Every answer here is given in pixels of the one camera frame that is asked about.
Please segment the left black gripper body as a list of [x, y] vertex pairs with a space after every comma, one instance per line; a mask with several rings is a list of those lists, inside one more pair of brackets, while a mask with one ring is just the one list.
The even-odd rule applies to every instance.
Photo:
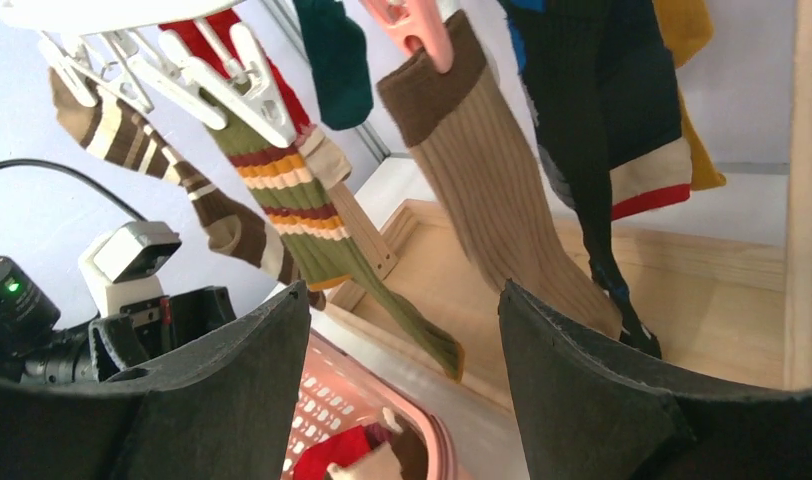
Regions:
[[218, 286], [124, 306], [119, 313], [88, 324], [93, 378], [105, 381], [236, 318], [228, 290]]

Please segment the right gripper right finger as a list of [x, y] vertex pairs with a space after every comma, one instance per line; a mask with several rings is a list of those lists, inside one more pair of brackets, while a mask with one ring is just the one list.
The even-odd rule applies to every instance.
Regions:
[[589, 329], [514, 282], [499, 324], [533, 479], [812, 479], [812, 388], [746, 385]]

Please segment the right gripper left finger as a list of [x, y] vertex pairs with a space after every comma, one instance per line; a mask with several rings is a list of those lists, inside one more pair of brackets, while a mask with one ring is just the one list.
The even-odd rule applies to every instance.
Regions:
[[310, 332], [297, 282], [103, 383], [0, 379], [0, 479], [277, 479]]

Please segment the pink plastic laundry basket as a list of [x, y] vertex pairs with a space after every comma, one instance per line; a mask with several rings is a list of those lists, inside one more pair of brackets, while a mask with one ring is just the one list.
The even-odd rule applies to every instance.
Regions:
[[429, 479], [472, 477], [457, 458], [453, 437], [440, 417], [317, 332], [309, 336], [281, 477], [297, 477], [297, 462], [308, 448], [345, 430], [382, 421], [386, 408], [422, 436]]

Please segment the white sock front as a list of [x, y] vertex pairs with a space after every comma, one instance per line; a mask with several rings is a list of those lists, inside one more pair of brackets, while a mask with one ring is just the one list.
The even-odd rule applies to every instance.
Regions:
[[389, 407], [380, 410], [378, 421], [362, 428], [363, 437], [370, 447], [352, 464], [342, 467], [336, 463], [327, 466], [325, 478], [333, 480], [402, 479], [402, 461], [396, 453], [396, 443], [405, 433], [397, 414]]

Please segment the white plastic clip hanger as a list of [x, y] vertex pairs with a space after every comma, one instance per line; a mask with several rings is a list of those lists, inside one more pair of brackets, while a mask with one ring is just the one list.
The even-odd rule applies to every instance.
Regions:
[[242, 92], [209, 65], [195, 58], [173, 32], [151, 42], [141, 28], [182, 20], [199, 20], [233, 7], [231, 1], [0, 1], [0, 20], [33, 30], [38, 48], [76, 99], [97, 103], [89, 85], [115, 95], [142, 114], [154, 104], [150, 86], [209, 128], [227, 126], [226, 114], [207, 103], [206, 92], [278, 148], [294, 141], [288, 118], [270, 75], [260, 74]]

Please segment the beige brown ribbed sock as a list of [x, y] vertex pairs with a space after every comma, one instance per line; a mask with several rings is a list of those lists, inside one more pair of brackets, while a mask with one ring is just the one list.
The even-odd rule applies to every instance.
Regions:
[[513, 280], [560, 313], [616, 339], [622, 317], [565, 252], [538, 162], [463, 10], [445, 23], [453, 65], [424, 50], [377, 84], [468, 260], [501, 291]]

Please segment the black patterned sock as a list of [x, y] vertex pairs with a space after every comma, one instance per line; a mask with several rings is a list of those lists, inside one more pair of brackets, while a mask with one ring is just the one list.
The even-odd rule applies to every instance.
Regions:
[[657, 337], [640, 321], [612, 251], [612, 185], [596, 63], [608, 1], [505, 1], [536, 137], [570, 187], [595, 281], [622, 315], [620, 339], [650, 356]]

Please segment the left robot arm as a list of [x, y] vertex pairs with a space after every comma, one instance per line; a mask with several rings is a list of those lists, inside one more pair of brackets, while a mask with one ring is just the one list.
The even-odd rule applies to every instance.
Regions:
[[58, 330], [56, 305], [17, 263], [0, 256], [0, 378], [16, 383], [104, 382], [236, 317], [227, 289], [210, 286]]

